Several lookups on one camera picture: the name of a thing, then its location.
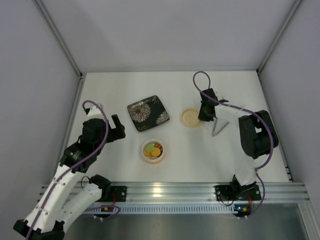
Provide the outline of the cream round box lid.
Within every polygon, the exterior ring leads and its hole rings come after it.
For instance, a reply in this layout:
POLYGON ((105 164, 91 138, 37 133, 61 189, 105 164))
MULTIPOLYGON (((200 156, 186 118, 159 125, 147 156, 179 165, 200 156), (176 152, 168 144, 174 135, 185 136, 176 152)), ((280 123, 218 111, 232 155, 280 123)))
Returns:
POLYGON ((195 108, 187 108, 180 115, 181 123, 189 129, 198 128, 201 125, 199 120, 199 110, 195 108))

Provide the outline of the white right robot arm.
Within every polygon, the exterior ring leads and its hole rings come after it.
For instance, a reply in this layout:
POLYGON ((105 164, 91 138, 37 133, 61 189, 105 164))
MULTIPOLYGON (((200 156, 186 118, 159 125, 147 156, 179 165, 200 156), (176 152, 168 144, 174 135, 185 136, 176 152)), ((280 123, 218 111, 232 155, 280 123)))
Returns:
POLYGON ((241 200, 251 191, 258 191, 257 173, 266 164, 258 166, 255 160, 263 155, 272 155, 279 145, 279 139, 266 110, 252 112, 243 107, 232 107, 225 99, 218 100, 214 90, 208 88, 200 92, 201 106, 198 119, 213 122, 212 136, 216 137, 227 125, 238 127, 240 144, 244 157, 231 182, 217 185, 217 199, 220 201, 241 200))

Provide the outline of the green round cookie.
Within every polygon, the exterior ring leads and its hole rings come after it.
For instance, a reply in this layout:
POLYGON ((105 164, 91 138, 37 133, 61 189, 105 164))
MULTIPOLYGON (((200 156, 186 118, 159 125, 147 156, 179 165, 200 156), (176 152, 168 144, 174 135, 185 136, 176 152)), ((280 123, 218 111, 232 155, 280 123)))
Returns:
POLYGON ((155 149, 155 145, 154 145, 153 143, 148 144, 148 145, 146 146, 146 148, 145 148, 145 150, 146 150, 147 152, 149 152, 149 153, 153 152, 154 149, 155 149))

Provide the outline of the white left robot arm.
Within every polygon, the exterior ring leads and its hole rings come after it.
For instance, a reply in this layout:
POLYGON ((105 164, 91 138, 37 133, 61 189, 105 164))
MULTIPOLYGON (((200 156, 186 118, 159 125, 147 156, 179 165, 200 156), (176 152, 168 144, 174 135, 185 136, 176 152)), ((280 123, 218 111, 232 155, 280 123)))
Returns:
POLYGON ((125 127, 116 114, 115 128, 108 121, 91 118, 82 124, 82 134, 64 150, 56 173, 32 212, 15 222, 13 229, 27 240, 61 240, 70 225, 95 202, 114 203, 121 194, 101 175, 88 179, 84 188, 67 201, 74 186, 97 160, 106 143, 125 138, 125 127))

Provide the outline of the orange round cracker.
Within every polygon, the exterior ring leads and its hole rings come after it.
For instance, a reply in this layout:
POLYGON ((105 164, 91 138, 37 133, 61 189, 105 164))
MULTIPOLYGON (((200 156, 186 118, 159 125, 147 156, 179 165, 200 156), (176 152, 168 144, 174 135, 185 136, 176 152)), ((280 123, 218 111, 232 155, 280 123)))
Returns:
POLYGON ((151 152, 151 155, 152 155, 153 157, 159 157, 161 154, 162 154, 161 149, 159 149, 159 148, 157 148, 157 147, 155 147, 154 151, 151 152))

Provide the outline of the red brown sushi snack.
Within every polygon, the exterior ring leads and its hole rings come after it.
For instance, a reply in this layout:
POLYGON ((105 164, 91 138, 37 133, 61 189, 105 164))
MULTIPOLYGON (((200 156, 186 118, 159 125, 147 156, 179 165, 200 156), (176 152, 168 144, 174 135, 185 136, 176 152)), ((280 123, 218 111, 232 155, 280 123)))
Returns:
POLYGON ((162 146, 161 146, 160 144, 158 144, 158 143, 156 143, 154 146, 155 146, 156 148, 162 149, 162 146))

